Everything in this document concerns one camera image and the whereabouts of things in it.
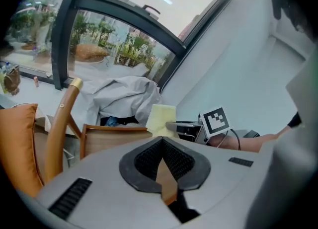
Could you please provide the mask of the wooden serving cart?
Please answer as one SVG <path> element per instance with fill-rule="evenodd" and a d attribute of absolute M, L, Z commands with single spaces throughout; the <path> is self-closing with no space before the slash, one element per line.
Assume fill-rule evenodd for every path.
<path fill-rule="evenodd" d="M 92 180 L 89 197 L 108 204 L 118 200 L 136 197 L 140 189 L 130 186 L 119 170 L 120 158 L 125 151 L 131 151 L 138 144 L 157 146 L 157 153 L 163 151 L 168 137 L 152 137 L 145 128 L 116 128 L 83 125 L 80 130 L 71 115 L 75 100 L 83 81 L 75 78 L 64 94 L 54 116 L 47 139 L 45 158 L 45 187 L 43 193 L 59 196 L 77 178 Z M 63 171 L 63 146 L 66 130 L 70 128 L 80 141 L 80 163 L 70 171 Z"/>

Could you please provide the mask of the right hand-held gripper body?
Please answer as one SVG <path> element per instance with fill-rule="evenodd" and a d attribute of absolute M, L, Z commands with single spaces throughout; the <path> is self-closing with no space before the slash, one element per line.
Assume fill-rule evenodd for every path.
<path fill-rule="evenodd" d="M 210 112 L 199 115 L 195 122 L 197 122 L 199 126 L 177 126 L 176 132 L 179 135 L 190 136 L 195 143 L 206 145 L 211 137 L 230 129 L 230 124 L 223 107 L 218 107 Z"/>

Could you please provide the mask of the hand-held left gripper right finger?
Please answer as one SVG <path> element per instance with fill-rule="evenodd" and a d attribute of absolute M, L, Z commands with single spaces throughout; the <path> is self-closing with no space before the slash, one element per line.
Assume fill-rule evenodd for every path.
<path fill-rule="evenodd" d="M 187 162 L 177 179 L 178 208 L 162 216 L 162 229 L 244 229 L 267 174 L 267 145 L 252 153 L 162 140 Z"/>

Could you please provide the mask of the yellow cloth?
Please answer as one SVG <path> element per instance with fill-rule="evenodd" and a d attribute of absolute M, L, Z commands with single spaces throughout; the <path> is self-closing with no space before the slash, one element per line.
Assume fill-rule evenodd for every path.
<path fill-rule="evenodd" d="M 146 123 L 152 137 L 176 137 L 176 132 L 166 127 L 167 122 L 176 122 L 176 107 L 154 104 Z"/>

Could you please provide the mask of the brown bag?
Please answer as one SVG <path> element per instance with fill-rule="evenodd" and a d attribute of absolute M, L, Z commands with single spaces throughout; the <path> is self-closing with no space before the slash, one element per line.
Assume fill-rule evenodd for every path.
<path fill-rule="evenodd" d="M 19 93 L 19 84 L 20 84 L 20 70 L 19 66 L 13 67 L 8 71 L 4 76 L 4 86 L 5 89 L 11 95 L 17 95 Z"/>

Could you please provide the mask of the person's right forearm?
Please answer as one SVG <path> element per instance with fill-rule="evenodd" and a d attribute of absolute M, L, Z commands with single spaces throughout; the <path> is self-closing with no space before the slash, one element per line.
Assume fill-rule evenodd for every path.
<path fill-rule="evenodd" d="M 240 150 L 258 153 L 265 142 L 278 139 L 283 133 L 290 129 L 291 127 L 286 126 L 277 134 L 267 134 L 256 138 L 240 138 Z M 239 147 L 237 137 L 232 137 L 225 134 L 219 134 L 211 137 L 207 144 L 212 147 L 231 150 L 237 150 Z"/>

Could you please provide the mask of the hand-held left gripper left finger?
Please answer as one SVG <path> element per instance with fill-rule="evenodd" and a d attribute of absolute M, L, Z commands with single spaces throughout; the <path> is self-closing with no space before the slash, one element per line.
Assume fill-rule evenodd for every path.
<path fill-rule="evenodd" d="M 63 224 L 79 229 L 173 229 L 180 221 L 158 193 L 137 191 L 121 176 L 124 154 L 152 141 L 146 138 L 92 153 L 56 176 L 36 196 L 46 209 L 78 178 L 92 181 Z"/>

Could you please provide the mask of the black window frame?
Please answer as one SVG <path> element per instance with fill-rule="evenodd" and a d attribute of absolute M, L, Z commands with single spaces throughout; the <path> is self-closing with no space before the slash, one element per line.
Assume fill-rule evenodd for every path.
<path fill-rule="evenodd" d="M 145 76 L 163 88 L 229 1 L 62 0 L 52 33 L 55 87 L 70 79 L 78 46 L 96 43 L 116 64 L 144 63 Z"/>

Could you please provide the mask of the large orange cushion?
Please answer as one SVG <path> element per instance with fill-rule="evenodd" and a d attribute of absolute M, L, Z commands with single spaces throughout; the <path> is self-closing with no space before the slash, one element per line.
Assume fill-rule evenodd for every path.
<path fill-rule="evenodd" d="M 0 109 L 0 163 L 15 189 L 36 195 L 44 183 L 37 166 L 34 126 L 37 104 Z"/>

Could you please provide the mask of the blue fabric bundle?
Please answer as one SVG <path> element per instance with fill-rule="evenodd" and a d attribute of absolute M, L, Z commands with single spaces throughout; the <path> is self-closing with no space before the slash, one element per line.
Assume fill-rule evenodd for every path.
<path fill-rule="evenodd" d="M 116 127 L 118 124 L 118 118 L 112 116 L 108 117 L 105 122 L 105 126 L 107 127 Z"/>

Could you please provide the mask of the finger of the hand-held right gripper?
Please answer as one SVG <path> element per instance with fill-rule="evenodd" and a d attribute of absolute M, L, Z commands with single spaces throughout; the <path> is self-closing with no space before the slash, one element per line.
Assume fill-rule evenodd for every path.
<path fill-rule="evenodd" d="M 167 127 L 172 127 L 172 126 L 197 127 L 199 126 L 197 122 L 192 122 L 192 121 L 166 122 L 165 125 Z"/>

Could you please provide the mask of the grey fabric sheet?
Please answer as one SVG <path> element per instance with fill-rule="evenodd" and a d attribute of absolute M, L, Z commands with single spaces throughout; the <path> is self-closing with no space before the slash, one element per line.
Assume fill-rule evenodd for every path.
<path fill-rule="evenodd" d="M 113 65 L 92 80 L 85 79 L 79 95 L 83 122 L 98 125 L 102 117 L 134 116 L 145 126 L 152 106 L 161 104 L 158 85 L 144 76 L 147 70 L 144 63 L 132 68 Z"/>

